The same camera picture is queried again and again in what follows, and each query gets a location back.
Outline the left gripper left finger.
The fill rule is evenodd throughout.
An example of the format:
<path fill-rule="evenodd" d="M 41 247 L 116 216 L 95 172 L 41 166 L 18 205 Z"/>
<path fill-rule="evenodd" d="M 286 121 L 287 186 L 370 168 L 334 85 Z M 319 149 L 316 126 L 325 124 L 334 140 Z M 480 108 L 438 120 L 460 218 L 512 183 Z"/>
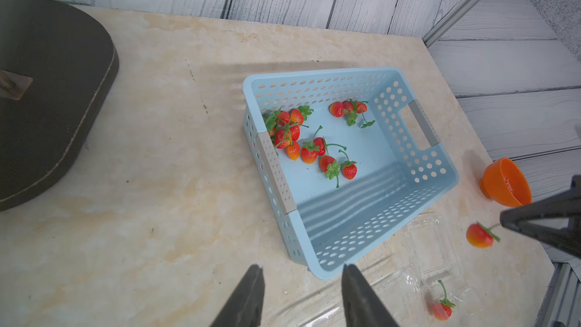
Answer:
<path fill-rule="evenodd" d="M 263 269 L 251 265 L 211 326 L 260 326 L 265 290 Z"/>

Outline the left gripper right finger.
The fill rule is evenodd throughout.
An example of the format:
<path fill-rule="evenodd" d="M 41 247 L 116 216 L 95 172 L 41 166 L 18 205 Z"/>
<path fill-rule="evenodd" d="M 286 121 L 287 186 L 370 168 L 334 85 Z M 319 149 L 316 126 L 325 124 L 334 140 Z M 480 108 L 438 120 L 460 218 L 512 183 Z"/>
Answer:
<path fill-rule="evenodd" d="M 343 266 L 341 291 L 346 326 L 399 326 L 356 265 Z"/>

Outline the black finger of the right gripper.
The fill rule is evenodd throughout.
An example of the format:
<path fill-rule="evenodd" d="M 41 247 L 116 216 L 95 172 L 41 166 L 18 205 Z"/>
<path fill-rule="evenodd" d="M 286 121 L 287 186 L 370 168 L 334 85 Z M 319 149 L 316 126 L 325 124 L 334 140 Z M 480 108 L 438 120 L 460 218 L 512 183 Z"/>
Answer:
<path fill-rule="evenodd" d="M 580 176 L 570 189 L 532 204 L 504 210 L 501 226 L 571 256 L 580 257 Z"/>

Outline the clear clamshell container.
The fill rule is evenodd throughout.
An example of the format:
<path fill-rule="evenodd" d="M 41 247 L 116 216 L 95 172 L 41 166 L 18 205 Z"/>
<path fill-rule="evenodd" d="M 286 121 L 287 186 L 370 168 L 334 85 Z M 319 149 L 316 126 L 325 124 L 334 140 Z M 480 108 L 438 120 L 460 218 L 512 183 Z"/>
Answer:
<path fill-rule="evenodd" d="M 424 212 L 395 235 L 399 245 L 390 254 L 360 268 L 400 326 L 476 326 L 481 321 L 481 300 L 464 281 L 459 258 L 445 230 L 443 216 Z M 432 314 L 433 303 L 443 297 L 439 279 L 456 305 L 445 322 Z M 341 279 L 283 307 L 267 324 L 345 326 Z"/>

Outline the red strawberry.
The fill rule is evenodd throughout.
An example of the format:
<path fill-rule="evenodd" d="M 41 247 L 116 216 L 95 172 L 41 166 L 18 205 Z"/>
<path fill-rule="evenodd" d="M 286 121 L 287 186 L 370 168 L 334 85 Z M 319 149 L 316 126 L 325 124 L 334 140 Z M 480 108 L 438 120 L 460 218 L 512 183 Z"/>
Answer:
<path fill-rule="evenodd" d="M 499 236 L 493 232 L 493 229 L 498 226 L 499 223 L 490 227 L 486 227 L 479 222 L 472 223 L 466 231 L 466 239 L 475 248 L 490 248 L 495 242 L 501 242 Z"/>
<path fill-rule="evenodd" d="M 443 289 L 443 297 L 433 303 L 432 314 L 438 321 L 445 322 L 452 316 L 453 309 L 456 307 L 456 305 L 448 298 L 448 293 L 443 280 L 439 279 L 437 282 Z"/>

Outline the light blue plastic basket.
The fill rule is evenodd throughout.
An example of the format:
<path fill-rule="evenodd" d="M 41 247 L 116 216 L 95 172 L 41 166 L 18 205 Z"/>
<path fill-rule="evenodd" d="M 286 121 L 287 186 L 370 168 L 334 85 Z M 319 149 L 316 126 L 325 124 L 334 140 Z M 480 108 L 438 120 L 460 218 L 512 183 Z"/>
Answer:
<path fill-rule="evenodd" d="M 458 184 L 396 68 L 254 74 L 245 134 L 290 258 L 331 279 Z"/>

